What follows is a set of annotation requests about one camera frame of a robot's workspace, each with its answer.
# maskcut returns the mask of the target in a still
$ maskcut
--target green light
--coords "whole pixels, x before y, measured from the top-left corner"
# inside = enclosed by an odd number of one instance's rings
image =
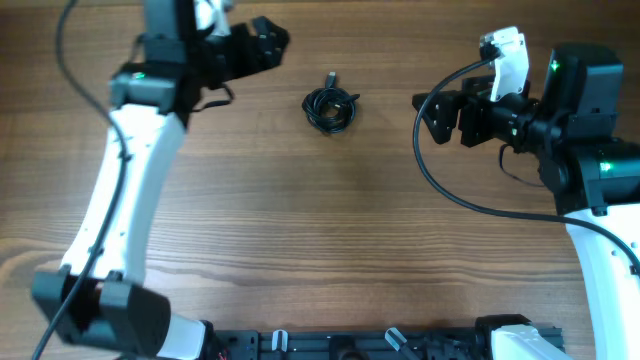
[[[600,171],[609,171],[611,169],[613,169],[613,165],[611,165],[611,163],[600,163]]]

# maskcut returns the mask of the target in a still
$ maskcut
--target table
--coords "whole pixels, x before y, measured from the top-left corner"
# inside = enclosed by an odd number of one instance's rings
[[[129,0],[89,5],[67,25],[67,58],[106,103],[107,80],[143,31],[142,11]],[[104,149],[105,126],[54,65],[59,6],[0,5],[6,359],[30,356],[46,326],[30,300],[31,279],[56,269],[75,237]],[[517,25],[536,96],[555,43],[615,49],[625,63],[617,134],[640,141],[638,10],[634,1],[241,2],[232,23],[266,15],[292,42],[278,69],[229,83],[231,106],[192,117],[158,206],[145,285],[219,329],[433,328],[521,313],[562,327],[571,356],[593,358],[584,283],[564,228],[475,214],[435,192],[413,158],[411,96],[477,60],[481,34]],[[352,127],[327,137],[309,126],[300,103],[330,71],[362,96]],[[428,166],[455,194],[553,213],[550,193],[499,171],[497,141],[470,150],[456,137],[437,146],[423,135]],[[536,179],[530,156],[509,154],[505,165]],[[54,338],[46,357],[114,355]]]

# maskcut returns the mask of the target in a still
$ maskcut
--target wood surface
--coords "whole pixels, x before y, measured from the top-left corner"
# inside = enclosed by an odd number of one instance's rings
[[[0,7],[0,358],[24,359],[46,326],[30,300],[34,271],[56,269],[75,237],[105,126],[55,68],[60,8]],[[562,327],[574,358],[593,358],[584,283],[563,226],[475,214],[435,192],[413,157],[411,96],[475,61],[481,34],[517,25],[537,96],[555,43],[615,49],[625,63],[617,132],[640,141],[639,7],[581,0],[239,4],[233,23],[266,15],[292,42],[278,69],[230,83],[233,105],[193,116],[158,206],[146,285],[174,310],[219,329],[469,326],[477,316],[522,313]],[[138,6],[81,7],[68,23],[71,68],[105,103],[107,80],[143,30],[141,18]],[[353,126],[331,137],[309,126],[300,109],[329,71],[362,95]],[[497,141],[436,146],[425,130],[422,144],[429,168],[455,194],[553,213],[547,191],[500,173]],[[536,179],[531,157],[509,154],[505,163]],[[46,352],[49,359],[113,357],[57,338]]]

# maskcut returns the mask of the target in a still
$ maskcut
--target bundled cable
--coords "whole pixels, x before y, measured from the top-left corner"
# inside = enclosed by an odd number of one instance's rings
[[[360,94],[349,95],[344,89],[336,87],[336,82],[336,73],[329,73],[324,88],[315,89],[302,102],[309,124],[325,134],[344,131],[356,117],[356,99]],[[326,116],[330,108],[338,113]]]

